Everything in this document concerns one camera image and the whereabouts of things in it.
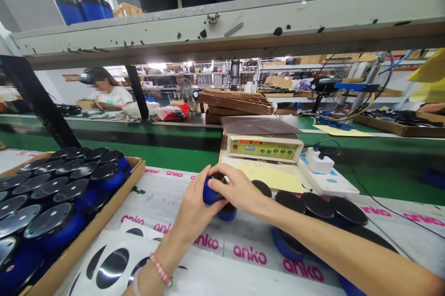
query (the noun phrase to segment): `person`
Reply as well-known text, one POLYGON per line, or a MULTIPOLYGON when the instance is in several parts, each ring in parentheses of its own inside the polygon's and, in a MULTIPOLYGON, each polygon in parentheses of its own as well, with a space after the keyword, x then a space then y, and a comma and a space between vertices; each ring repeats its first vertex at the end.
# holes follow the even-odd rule
MULTIPOLYGON (((163 293, 165 283, 161 274, 172 276, 187 249, 228 201, 291 234, 366 295, 444 294, 444 281, 422 266, 385 247, 290 210, 264 196, 241 170, 217 164, 212 168, 208 165, 190 182, 172 229, 134 279, 140 296, 163 293), (216 172, 228 176, 230 182, 223 184, 211 179, 209 187, 226 199, 206 207, 203 202, 204 181, 216 172)), ((123 296, 139 296, 134 290, 131 284, 123 296)))
MULTIPOLYGON (((87 68, 84 73, 92 75, 95 102, 103 110, 122 110, 123 106, 133 103, 131 94, 103 67, 87 68)), ((96 103, 92 104, 93 108, 98 108, 96 103)))

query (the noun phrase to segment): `overhead shelf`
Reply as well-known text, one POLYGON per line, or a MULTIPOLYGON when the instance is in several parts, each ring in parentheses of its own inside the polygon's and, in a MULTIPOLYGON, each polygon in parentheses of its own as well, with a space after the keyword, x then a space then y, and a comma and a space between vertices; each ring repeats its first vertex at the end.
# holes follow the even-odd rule
POLYGON ((11 33, 35 70, 444 45, 443 0, 236 0, 11 33), (207 14, 220 13, 215 24, 207 14))

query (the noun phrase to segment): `electrical cord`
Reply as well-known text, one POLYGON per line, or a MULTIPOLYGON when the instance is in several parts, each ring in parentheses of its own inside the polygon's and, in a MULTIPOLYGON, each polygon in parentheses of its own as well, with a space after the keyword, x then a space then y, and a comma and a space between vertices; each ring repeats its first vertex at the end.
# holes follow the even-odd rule
POLYGON ((352 173, 353 173, 354 177, 356 178, 358 184, 359 184, 360 186, 362 186, 362 188, 364 189, 364 191, 366 192, 366 194, 368 194, 369 197, 372 198, 377 204, 381 205, 381 206, 382 206, 383 208, 385 208, 386 210, 389 210, 390 212, 392 212, 392 213, 394 213, 394 214, 396 214, 396 215, 398 215, 398 216, 400 216, 400 217, 403 217, 404 219, 409 220, 410 222, 413 222, 414 224, 416 224, 416 225, 418 225, 418 226, 424 228, 425 230, 428 230, 429 232, 434 233, 436 236, 439 236, 439 237, 441 237, 442 239, 445 239, 444 236, 441 236, 440 234, 434 232, 433 230, 428 229, 427 227, 425 227, 425 226, 423 226, 423 225, 421 225, 421 224, 419 224, 419 223, 417 223, 417 222, 414 222, 413 220, 410 220, 409 218, 407 218, 407 217, 405 217, 405 216, 403 216, 403 215, 401 215, 401 214, 395 212, 394 210, 389 209, 388 207, 384 206, 382 203, 380 203, 379 201, 377 201, 377 200, 374 198, 374 196, 372 196, 372 195, 369 193, 369 191, 366 189, 366 187, 365 187, 365 186, 360 182, 360 180, 358 179, 357 174, 356 174, 356 171, 355 171, 355 169, 354 169, 354 162, 351 162, 351 165, 350 165, 350 166, 351 166, 352 173))

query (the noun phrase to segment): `black round lid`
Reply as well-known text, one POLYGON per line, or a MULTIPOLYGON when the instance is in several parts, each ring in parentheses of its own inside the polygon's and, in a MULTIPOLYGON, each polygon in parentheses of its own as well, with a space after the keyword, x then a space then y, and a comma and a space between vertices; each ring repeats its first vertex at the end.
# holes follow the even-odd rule
POLYGON ((108 152, 107 148, 97 148, 86 153, 84 159, 86 161, 98 161, 100 157, 108 152))
POLYGON ((19 239, 14 236, 0 240, 0 272, 9 265, 18 245, 19 239))
POLYGON ((13 190, 13 195, 21 195, 27 192, 32 192, 46 183, 50 178, 50 174, 42 174, 34 178, 30 178, 22 183, 20 186, 15 187, 13 190))
POLYGON ((22 231, 42 211, 41 205, 27 206, 0 221, 0 239, 22 231))
POLYGON ((26 228, 25 239, 37 239, 49 233, 63 229, 76 215, 76 208, 72 203, 62 203, 38 216, 26 228))
POLYGON ((95 170, 90 176, 90 180, 102 180, 107 181, 113 178, 119 172, 119 166, 115 163, 105 164, 95 170))
POLYGON ((32 192, 31 199, 35 200, 44 199, 47 198, 48 196, 51 196, 59 192, 62 188, 66 186, 68 180, 69 180, 68 177, 60 177, 46 182, 39 189, 32 192))
POLYGON ((99 162, 101 164, 107 164, 110 162, 117 163, 119 160, 121 160, 124 157, 124 154, 120 150, 113 150, 110 152, 107 152, 104 154, 100 159, 99 162))
POLYGON ((23 172, 35 171, 40 166, 43 166, 44 164, 48 163, 49 161, 50 161, 49 158, 44 158, 44 159, 38 159, 36 161, 30 162, 29 164, 24 165, 20 170, 18 170, 17 174, 20 174, 23 172))
POLYGON ((295 194, 291 192, 278 191, 277 195, 275 196, 275 201, 286 208, 292 209, 299 213, 305 213, 305 205, 295 194))
POLYGON ((27 195, 20 195, 0 204, 0 220, 20 210, 28 201, 27 195))
POLYGON ((272 191, 264 182, 259 180, 252 180, 252 183, 264 194, 264 196, 272 197, 272 191))
POLYGON ((59 167, 56 171, 56 175, 67 175, 69 176, 71 172, 73 172, 76 168, 81 166, 84 163, 83 159, 74 159, 64 163, 61 167, 59 167))
POLYGON ((75 149, 76 148, 74 148, 74 147, 70 147, 70 148, 63 148, 62 150, 58 150, 51 155, 50 160, 64 159, 64 158, 66 158, 66 155, 68 153, 70 153, 71 151, 74 151, 75 149))
POLYGON ((389 242, 387 242, 385 239, 383 239, 377 233, 371 231, 370 229, 367 229, 363 226, 354 226, 350 230, 350 232, 355 234, 356 236, 365 238, 369 241, 372 241, 373 243, 386 247, 388 250, 398 253, 398 251, 389 242))
POLYGON ((80 179, 73 181, 54 195, 54 202, 63 203, 81 198, 88 191, 88 179, 80 179))
POLYGON ((96 161, 90 161, 89 163, 83 164, 78 167, 71 173, 72 180, 78 180, 81 178, 85 178, 93 173, 99 167, 99 163, 96 161))
POLYGON ((25 173, 20 173, 18 175, 15 175, 15 176, 5 180, 4 182, 0 183, 0 191, 13 189, 13 188, 21 185, 26 180, 28 180, 31 176, 32 176, 31 172, 25 172, 25 173))
POLYGON ((329 204, 337 214, 351 223, 362 226, 368 223, 365 213, 348 199, 332 196, 329 198, 329 204))
POLYGON ((71 151, 66 155, 66 160, 71 160, 75 158, 83 158, 88 152, 91 151, 91 148, 78 148, 77 150, 71 151))
POLYGON ((334 217, 334 209, 331 208, 328 201, 315 193, 306 192, 301 195, 306 210, 310 211, 321 219, 331 219, 334 217))
POLYGON ((57 170, 59 167, 61 167, 64 163, 66 163, 65 159, 57 159, 54 161, 50 161, 49 163, 46 163, 42 166, 40 166, 38 169, 34 171, 34 175, 41 175, 45 173, 51 173, 57 170))

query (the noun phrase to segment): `cardboard tray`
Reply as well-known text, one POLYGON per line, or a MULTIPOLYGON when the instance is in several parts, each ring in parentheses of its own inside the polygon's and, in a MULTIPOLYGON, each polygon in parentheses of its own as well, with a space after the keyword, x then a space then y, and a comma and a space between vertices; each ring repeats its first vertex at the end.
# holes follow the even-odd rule
MULTIPOLYGON (((0 174, 0 177, 11 176, 16 173, 23 165, 31 161, 48 158, 53 152, 45 152, 31 160, 20 164, 9 171, 0 174)), ((110 201, 102 208, 88 226, 77 236, 71 245, 62 253, 59 259, 51 266, 46 274, 34 285, 28 285, 23 289, 19 296, 43 296, 53 295, 82 255, 87 251, 110 218, 114 215, 119 206, 131 192, 139 179, 145 172, 145 161, 137 157, 127 157, 130 164, 131 176, 117 191, 110 201)))
MULTIPOLYGON (((424 118, 433 122, 442 122, 445 125, 445 116, 422 112, 416 112, 416 115, 417 117, 424 118)), ((445 127, 408 127, 398 123, 386 122, 362 115, 354 117, 354 122, 387 131, 394 135, 402 137, 445 137, 445 127)))

